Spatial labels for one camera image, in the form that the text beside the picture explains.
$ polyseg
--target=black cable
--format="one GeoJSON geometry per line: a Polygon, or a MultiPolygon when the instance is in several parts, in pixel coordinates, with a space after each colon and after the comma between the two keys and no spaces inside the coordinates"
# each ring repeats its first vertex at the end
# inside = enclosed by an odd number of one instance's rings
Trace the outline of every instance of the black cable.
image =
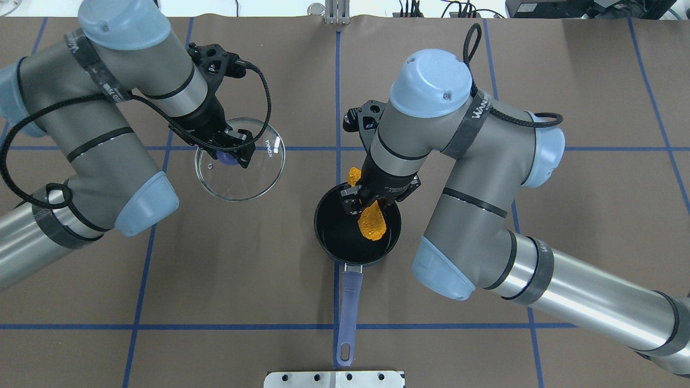
{"type": "Polygon", "coordinates": [[[476,7],[474,6],[474,4],[472,4],[472,3],[470,3],[470,2],[448,1],[448,5],[447,5],[446,8],[443,10],[443,13],[441,14],[441,17],[446,16],[446,12],[448,11],[448,8],[450,8],[451,5],[453,5],[453,4],[457,4],[457,17],[460,17],[460,16],[463,15],[463,14],[466,14],[466,12],[467,12],[468,10],[470,10],[470,12],[472,12],[471,10],[474,9],[474,8],[476,8],[476,7]]]}
{"type": "Polygon", "coordinates": [[[132,93],[130,93],[130,95],[132,96],[132,99],[136,99],[137,101],[143,102],[149,108],[153,109],[156,113],[161,115],[165,120],[167,120],[170,123],[170,129],[172,129],[172,131],[175,132],[175,134],[177,134],[178,136],[180,136],[182,138],[188,137],[188,138],[192,139],[197,145],[204,147],[204,148],[208,148],[208,149],[213,150],[213,151],[220,151],[220,152],[237,151],[239,149],[242,149],[242,148],[249,146],[249,144],[256,143],[261,138],[261,136],[264,134],[264,131],[266,131],[266,127],[268,126],[268,120],[270,119],[270,112],[271,112],[271,108],[272,108],[271,102],[270,102],[270,93],[268,91],[268,84],[266,83],[266,78],[264,77],[264,74],[261,72],[261,70],[256,65],[254,65],[250,62],[242,61],[242,65],[245,68],[247,68],[253,72],[256,72],[259,75],[259,77],[261,78],[261,82],[264,85],[264,91],[266,92],[266,120],[264,121],[264,125],[262,126],[259,133],[256,136],[254,136],[254,138],[252,139],[252,142],[242,144],[241,146],[218,147],[218,146],[215,146],[211,143],[207,143],[204,140],[201,140],[200,138],[192,135],[191,132],[182,128],[182,126],[179,125],[172,117],[168,116],[162,109],[160,109],[159,107],[154,105],[151,101],[148,101],[147,99],[140,97],[140,96],[137,96],[137,95],[134,95],[132,93]]]}
{"type": "MultiPolygon", "coordinates": [[[[479,23],[474,23],[471,27],[470,30],[467,32],[467,36],[465,37],[465,43],[462,46],[462,61],[467,65],[467,68],[470,66],[470,61],[472,60],[472,57],[474,57],[475,52],[477,51],[477,47],[479,46],[479,42],[482,40],[482,28],[479,25],[479,23]],[[472,47],[472,51],[469,50],[470,47],[470,41],[472,40],[472,36],[474,35],[474,32],[477,32],[477,40],[475,41],[474,46],[472,47]]],[[[472,79],[472,87],[470,89],[470,94],[472,97],[474,97],[477,94],[477,85],[474,82],[474,78],[472,79]]],[[[536,117],[548,117],[553,120],[549,122],[528,122],[526,120],[521,120],[518,119],[517,117],[513,117],[510,115],[507,115],[506,113],[501,112],[500,110],[494,108],[493,106],[489,108],[489,113],[492,114],[494,117],[496,117],[499,120],[509,122],[515,125],[519,126],[526,126],[530,128],[549,128],[552,126],[557,126],[558,124],[561,124],[563,122],[563,116],[559,115],[558,113],[550,113],[550,112],[543,112],[543,113],[535,113],[534,115],[536,117]]]]}
{"type": "Polygon", "coordinates": [[[477,12],[479,12],[479,11],[489,11],[489,12],[493,12],[493,14],[497,15],[499,18],[505,19],[505,17],[504,17],[502,14],[500,14],[500,13],[494,11],[494,10],[489,10],[489,9],[487,9],[487,8],[480,8],[480,9],[478,9],[478,10],[475,9],[475,10],[474,10],[474,15],[475,15],[474,17],[477,17],[477,12]]]}
{"type": "Polygon", "coordinates": [[[64,197],[64,200],[58,204],[51,204],[49,202],[43,202],[41,200],[37,200],[34,198],[31,194],[24,193],[23,190],[21,190],[17,184],[12,180],[12,177],[10,176],[10,171],[8,170],[7,167],[7,154],[10,152],[10,145],[12,141],[14,140],[14,137],[17,136],[17,133],[27,126],[29,123],[33,122],[34,120],[43,117],[44,115],[47,115],[48,113],[51,113],[54,110],[58,110],[60,108],[64,108],[65,106],[69,105],[74,105],[74,104],[80,104],[82,102],[89,102],[89,101],[97,101],[99,99],[106,99],[106,96],[102,93],[99,93],[97,95],[88,95],[88,96],[82,96],[82,97],[76,97],[72,99],[66,99],[64,101],[57,102],[47,108],[43,108],[39,110],[36,113],[33,113],[32,115],[29,115],[28,117],[25,117],[22,119],[20,122],[17,123],[17,125],[13,126],[8,132],[7,136],[5,137],[5,140],[2,143],[2,147],[0,148],[0,175],[2,175],[2,180],[5,182],[8,188],[21,200],[28,202],[32,205],[41,207],[41,208],[48,208],[48,209],[58,209],[58,208],[64,208],[69,206],[69,204],[72,201],[72,190],[70,190],[69,187],[67,187],[64,184],[60,183],[51,183],[51,188],[57,188],[62,191],[62,195],[64,197]]]}
{"type": "MultiPolygon", "coordinates": [[[[182,137],[181,134],[184,134],[188,138],[192,139],[193,141],[197,142],[198,145],[203,146],[204,148],[208,148],[210,150],[214,151],[221,151],[221,152],[229,152],[229,151],[236,151],[241,148],[249,146],[249,144],[255,143],[258,141],[261,136],[264,134],[264,131],[266,130],[266,127],[268,126],[268,120],[270,119],[270,112],[271,112],[271,102],[270,102],[270,93],[268,91],[268,83],[266,82],[266,78],[264,77],[264,74],[261,72],[261,70],[254,64],[247,62],[247,61],[241,61],[242,66],[245,68],[256,72],[259,75],[259,78],[261,78],[261,82],[264,85],[264,91],[266,92],[266,120],[264,121],[264,125],[262,126],[261,130],[259,133],[252,139],[251,143],[245,143],[242,144],[241,146],[234,146],[234,147],[218,147],[214,146],[213,144],[206,143],[205,141],[199,139],[198,137],[195,137],[192,135],[189,131],[186,129],[182,128],[181,125],[179,125],[172,117],[168,116],[163,110],[161,110],[159,107],[154,105],[151,101],[148,101],[147,99],[140,97],[138,95],[132,94],[132,92],[129,92],[130,96],[132,99],[135,99],[137,101],[141,101],[145,103],[145,105],[149,106],[152,108],[156,113],[161,115],[163,118],[165,118],[169,123],[170,123],[170,128],[172,129],[173,132],[175,132],[178,136],[182,137]]],[[[64,208],[69,206],[69,204],[72,201],[72,190],[67,187],[65,184],[58,184],[58,183],[50,183],[46,185],[46,188],[50,187],[50,190],[53,189],[59,189],[62,191],[63,198],[64,200],[58,204],[51,204],[49,202],[43,202],[41,200],[38,200],[34,198],[32,195],[25,193],[23,190],[21,190],[17,184],[14,182],[12,177],[10,176],[10,171],[7,167],[7,154],[10,152],[10,145],[12,144],[12,141],[14,141],[14,138],[17,136],[17,133],[27,126],[29,123],[33,122],[34,120],[43,117],[44,115],[47,115],[48,113],[51,113],[55,110],[58,110],[60,108],[64,108],[65,106],[69,105],[74,105],[74,104],[80,104],[83,102],[89,102],[89,101],[97,101],[100,99],[106,99],[106,96],[102,93],[96,94],[96,95],[88,95],[88,96],[82,96],[82,97],[76,97],[72,99],[66,99],[64,101],[57,102],[47,108],[43,108],[39,110],[36,113],[33,113],[24,119],[22,119],[20,122],[17,123],[17,125],[13,126],[8,132],[7,135],[5,136],[5,139],[3,140],[2,146],[0,147],[0,175],[2,176],[3,181],[7,185],[7,187],[19,198],[21,198],[24,202],[28,202],[32,205],[41,207],[41,208],[47,208],[47,209],[59,209],[59,208],[64,208]]]]}

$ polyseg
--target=metal bracket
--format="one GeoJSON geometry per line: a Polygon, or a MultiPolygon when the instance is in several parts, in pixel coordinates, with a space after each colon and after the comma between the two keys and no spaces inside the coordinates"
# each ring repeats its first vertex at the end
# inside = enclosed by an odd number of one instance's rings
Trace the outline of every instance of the metal bracket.
{"type": "Polygon", "coordinates": [[[362,265],[352,265],[345,263],[345,272],[358,272],[362,273],[362,265]]]}
{"type": "Polygon", "coordinates": [[[326,0],[326,24],[350,24],[350,0],[326,0]]]}
{"type": "Polygon", "coordinates": [[[273,372],[264,379],[264,388],[404,388],[403,371],[318,371],[273,372]]]}

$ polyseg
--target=purple pan handle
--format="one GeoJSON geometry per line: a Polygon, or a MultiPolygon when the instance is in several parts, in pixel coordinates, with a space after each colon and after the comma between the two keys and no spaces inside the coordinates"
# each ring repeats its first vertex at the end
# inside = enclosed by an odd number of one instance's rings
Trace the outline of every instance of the purple pan handle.
{"type": "Polygon", "coordinates": [[[349,367],[355,358],[355,334],[357,333],[357,310],[359,291],[362,289],[362,272],[343,273],[343,304],[340,310],[338,348],[335,357],[338,365],[349,367]]]}

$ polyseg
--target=black strap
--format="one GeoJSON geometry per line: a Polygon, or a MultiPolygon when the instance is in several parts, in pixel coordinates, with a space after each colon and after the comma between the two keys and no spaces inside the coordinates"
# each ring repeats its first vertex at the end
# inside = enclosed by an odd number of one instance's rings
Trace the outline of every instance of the black strap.
{"type": "Polygon", "coordinates": [[[118,136],[125,135],[127,133],[134,133],[131,127],[124,126],[122,128],[114,129],[110,132],[106,132],[103,135],[96,136],[93,139],[89,140],[88,142],[76,147],[72,152],[67,154],[67,161],[72,163],[74,159],[76,159],[78,156],[83,155],[86,153],[86,151],[89,151],[91,148],[94,148],[95,146],[98,146],[99,144],[103,144],[107,142],[108,140],[112,140],[118,136]]]}
{"type": "MultiPolygon", "coordinates": [[[[43,200],[48,202],[48,194],[51,191],[50,185],[41,189],[41,192],[37,191],[43,200]]],[[[64,246],[67,249],[81,249],[90,243],[100,239],[103,235],[95,238],[87,238],[76,234],[72,229],[63,225],[55,216],[52,210],[48,208],[41,208],[33,205],[32,213],[34,215],[34,220],[39,226],[41,231],[48,236],[55,244],[64,246]]]]}
{"type": "Polygon", "coordinates": [[[652,350],[633,349],[642,357],[649,359],[649,357],[666,357],[678,353],[685,349],[690,342],[690,310],[680,301],[671,298],[661,291],[656,291],[659,295],[671,305],[673,310],[673,329],[669,339],[660,347],[652,350]]]}
{"type": "Polygon", "coordinates": [[[496,214],[501,218],[505,218],[508,215],[507,211],[503,210],[498,206],[494,206],[488,202],[480,200],[479,198],[475,198],[472,195],[465,194],[457,190],[453,190],[449,187],[443,188],[443,194],[459,199],[463,202],[467,202],[468,204],[472,204],[480,209],[484,209],[485,211],[496,214]]]}
{"type": "Polygon", "coordinates": [[[66,33],[65,43],[79,65],[91,76],[110,102],[118,103],[132,99],[127,89],[120,84],[91,46],[91,41],[84,34],[83,28],[66,33]]]}
{"type": "Polygon", "coordinates": [[[513,269],[513,265],[515,265],[515,256],[518,254],[518,241],[515,238],[515,234],[513,232],[508,231],[508,233],[511,235],[511,255],[508,258],[508,264],[506,264],[506,268],[503,270],[503,273],[498,278],[498,280],[496,280],[491,286],[484,287],[485,290],[493,290],[496,287],[503,284],[503,282],[506,280],[511,270],[513,269]]]}
{"type": "Polygon", "coordinates": [[[465,155],[465,152],[470,148],[479,130],[482,129],[486,118],[489,116],[490,107],[491,96],[482,90],[478,90],[474,99],[472,99],[470,107],[467,108],[467,112],[465,112],[460,125],[457,127],[453,138],[441,153],[453,159],[459,159],[465,155]]]}
{"type": "Polygon", "coordinates": [[[551,247],[542,240],[532,237],[528,237],[528,239],[532,240],[537,247],[537,265],[534,268],[534,274],[519,294],[510,298],[501,297],[520,306],[529,306],[539,300],[549,287],[551,278],[553,278],[553,251],[551,247]]]}

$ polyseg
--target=metal clamp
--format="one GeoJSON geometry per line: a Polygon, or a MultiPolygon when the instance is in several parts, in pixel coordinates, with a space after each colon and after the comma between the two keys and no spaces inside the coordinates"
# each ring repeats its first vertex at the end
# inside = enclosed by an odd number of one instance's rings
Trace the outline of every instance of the metal clamp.
{"type": "Polygon", "coordinates": [[[345,272],[357,272],[362,273],[362,265],[354,265],[345,263],[345,272]]]}
{"type": "Polygon", "coordinates": [[[326,0],[326,24],[350,24],[350,0],[326,0]]]}

